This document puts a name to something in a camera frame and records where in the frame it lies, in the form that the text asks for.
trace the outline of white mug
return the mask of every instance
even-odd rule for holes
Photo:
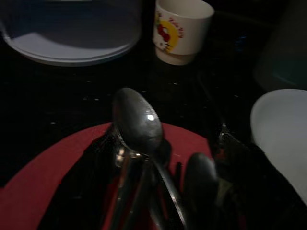
[[[157,56],[173,65],[190,63],[201,50],[214,9],[202,0],[157,0],[153,42]]]

